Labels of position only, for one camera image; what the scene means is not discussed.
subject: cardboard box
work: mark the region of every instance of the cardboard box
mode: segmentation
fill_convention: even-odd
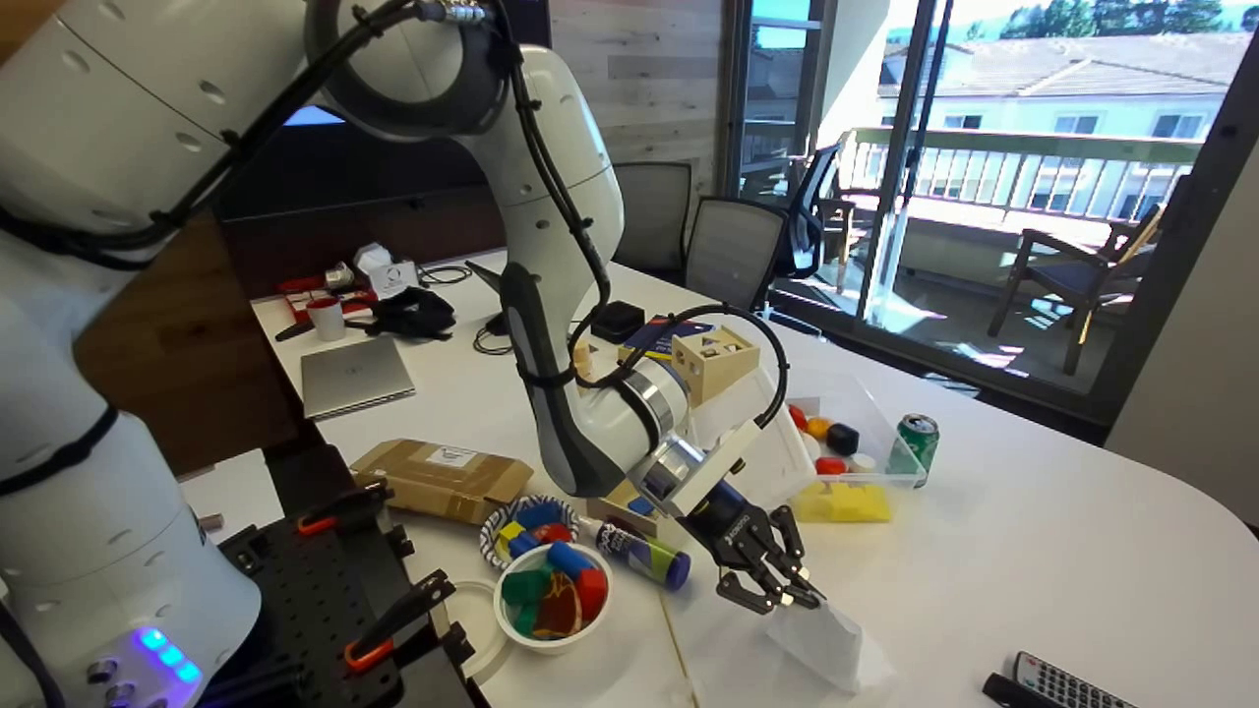
[[[397,512],[482,524],[494,507],[523,494],[531,469],[511,457],[486,457],[429,442],[383,442],[350,463],[355,485],[391,480]]]
[[[614,490],[586,498],[586,516],[610,518],[619,527],[629,527],[645,537],[657,537],[657,512],[642,507],[642,494],[629,480],[621,480]]]

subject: balcony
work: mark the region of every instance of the balcony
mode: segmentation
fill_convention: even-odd
[[[877,187],[889,128],[852,128],[834,169],[838,193]],[[1139,219],[1163,204],[1175,178],[1191,169],[1197,140],[1146,136],[1062,136],[1062,135],[969,135],[924,136],[902,244],[889,253],[889,278],[874,286],[865,324],[877,332],[949,351],[957,358],[1086,393],[1134,303],[1113,290],[1093,324],[1075,375],[1062,375],[1070,307],[1028,290],[999,339],[989,324],[1007,286],[1021,227],[1053,232],[1099,246],[1109,219]],[[780,312],[813,318],[852,313],[871,275],[874,196],[852,196],[857,227],[848,255],[822,262],[809,283],[776,283]]]

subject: bowl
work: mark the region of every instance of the bowl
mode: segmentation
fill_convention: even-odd
[[[507,571],[511,566],[511,553],[494,543],[499,527],[511,524],[514,516],[531,512],[531,507],[551,507],[557,516],[561,527],[578,527],[575,524],[575,512],[561,503],[561,498],[551,498],[551,494],[520,494],[514,503],[507,507],[494,507],[482,524],[481,524],[481,557],[492,566],[492,571]]]
[[[566,548],[578,550],[607,578],[600,608],[594,615],[594,623],[581,623],[575,634],[566,634],[566,637],[526,637],[507,616],[507,596],[502,596],[507,578],[543,566],[551,548],[534,548],[534,550],[520,553],[494,582],[494,596],[492,596],[494,623],[507,634],[507,640],[514,640],[514,644],[523,644],[531,653],[557,653],[557,647],[572,647],[572,644],[586,640],[590,634],[596,634],[596,624],[607,624],[607,615],[614,608],[614,571],[607,566],[607,557],[594,548],[581,548],[581,543],[566,543]]]

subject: patio chair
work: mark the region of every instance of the patio chair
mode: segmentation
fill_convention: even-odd
[[[813,151],[809,164],[785,204],[781,219],[781,275],[813,275],[827,262],[847,266],[857,234],[857,202],[877,196],[877,187],[847,187],[840,169],[834,164],[838,145]]]
[[[696,204],[686,286],[750,313],[776,270],[781,216],[750,202],[704,196]]]
[[[619,262],[682,283],[686,219],[691,207],[690,162],[619,162],[627,232]]]
[[[989,334],[996,339],[1012,313],[1017,286],[1029,278],[1070,307],[1070,347],[1062,370],[1075,375],[1080,347],[1090,343],[1093,318],[1113,290],[1135,290],[1146,262],[1160,232],[1160,207],[1139,223],[1109,223],[1109,234],[1099,253],[1053,238],[1049,232],[1021,227],[1021,244]]]

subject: office chair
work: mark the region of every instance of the office chair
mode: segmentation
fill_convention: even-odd
[[[1122,286],[1134,290],[1139,283],[1156,232],[1160,232],[1160,207],[1151,207],[1139,223],[1109,223],[1109,234],[1099,253],[1053,238],[1049,232],[1037,232],[1037,227],[1021,227],[1007,293],[991,313],[989,334],[991,339],[999,334],[1003,318],[1013,307],[1017,286],[1029,278],[1070,303],[1070,347],[1067,347],[1062,375],[1075,375],[1079,355],[1086,351],[1093,318],[1103,312],[1103,293]]]
[[[781,216],[750,202],[704,196],[696,204],[686,286],[750,313],[776,270]]]
[[[686,223],[691,207],[690,162],[619,162],[627,232],[619,262],[682,283]]]

